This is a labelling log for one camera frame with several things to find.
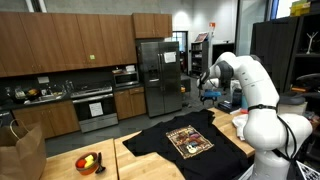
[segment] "sink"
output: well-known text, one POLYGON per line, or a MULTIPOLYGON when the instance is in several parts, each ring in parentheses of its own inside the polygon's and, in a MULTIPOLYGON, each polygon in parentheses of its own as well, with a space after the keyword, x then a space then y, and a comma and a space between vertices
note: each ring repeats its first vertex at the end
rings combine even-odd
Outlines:
POLYGON ((50 100, 56 100, 61 98, 62 98, 62 95, 46 95, 46 96, 38 97, 38 101, 50 101, 50 100))
POLYGON ((65 96, 66 94, 60 94, 60 95, 45 95, 45 96, 40 96, 37 99, 33 101, 29 101, 25 104, 37 104, 37 103, 43 103, 43 102, 48 102, 48 101, 54 101, 61 99, 65 96))

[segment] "refrigerator door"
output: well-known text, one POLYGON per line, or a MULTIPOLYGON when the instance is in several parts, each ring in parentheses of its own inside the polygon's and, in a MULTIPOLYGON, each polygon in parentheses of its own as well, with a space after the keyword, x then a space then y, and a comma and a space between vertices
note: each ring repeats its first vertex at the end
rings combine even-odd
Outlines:
POLYGON ((140 45, 141 63, 145 83, 145 95, 149 117, 165 113, 158 43, 140 45))
POLYGON ((159 53, 164 88, 164 112, 169 113, 182 108, 179 43, 159 43, 159 53))

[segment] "floor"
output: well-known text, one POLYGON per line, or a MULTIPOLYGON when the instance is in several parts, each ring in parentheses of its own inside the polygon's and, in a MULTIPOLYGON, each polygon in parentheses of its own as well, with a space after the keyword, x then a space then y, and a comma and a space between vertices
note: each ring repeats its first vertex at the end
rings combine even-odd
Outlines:
MULTIPOLYGON (((137 117, 119 121, 118 125, 106 127, 92 132, 81 133, 77 131, 74 133, 54 137, 46 140, 47 156, 54 156, 63 152, 77 149, 83 146, 94 144, 110 138, 118 138, 125 136, 146 128, 149 128, 159 122, 171 120, 175 116, 185 115, 193 111, 200 111, 213 107, 212 101, 207 100, 202 104, 198 95, 199 91, 196 88, 197 79, 191 79, 191 92, 186 92, 183 95, 183 104, 181 111, 170 114, 149 118, 148 115, 140 115, 137 117)), ((218 98, 218 101, 228 100, 230 96, 228 93, 218 98)))

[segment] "stove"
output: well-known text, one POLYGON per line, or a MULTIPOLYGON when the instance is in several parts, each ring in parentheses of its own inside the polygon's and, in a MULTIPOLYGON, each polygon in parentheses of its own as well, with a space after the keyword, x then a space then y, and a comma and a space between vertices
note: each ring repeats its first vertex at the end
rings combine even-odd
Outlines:
POLYGON ((71 93, 71 98, 81 98, 99 94, 106 94, 112 92, 112 85, 110 81, 92 82, 85 84, 78 84, 71 93))
POLYGON ((77 84, 71 98, 82 132, 118 124, 110 81, 77 84))

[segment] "wooden countertop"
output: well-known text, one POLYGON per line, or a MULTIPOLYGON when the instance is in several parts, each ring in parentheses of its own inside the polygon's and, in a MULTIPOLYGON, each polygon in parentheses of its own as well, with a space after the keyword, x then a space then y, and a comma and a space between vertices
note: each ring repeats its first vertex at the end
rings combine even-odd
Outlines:
POLYGON ((241 115, 241 113, 236 114, 227 114, 223 111, 220 111, 216 108, 209 109, 215 113, 215 119, 213 120, 213 124, 227 137, 229 138, 236 146, 238 146, 247 157, 251 157, 254 155, 254 149, 245 141, 241 141, 237 137, 237 129, 232 124, 232 119, 235 116, 241 115))
MULTIPOLYGON (((236 136, 236 128, 232 124, 234 116, 226 114, 215 108, 209 109, 215 112, 213 124, 235 143, 246 155, 254 155, 254 149, 236 136)), ((184 179, 179 169, 172 162, 162 158, 156 152, 135 157, 122 142, 137 135, 139 132, 118 138, 115 140, 116 158, 118 163, 119 179, 184 179)))
POLYGON ((46 167, 40 179, 110 179, 117 180, 117 164, 114 149, 114 140, 109 139, 96 144, 85 146, 73 151, 59 154, 47 158, 46 167), (94 172, 83 176, 75 168, 76 160, 87 152, 101 152, 102 165, 106 167, 106 171, 101 174, 94 172))

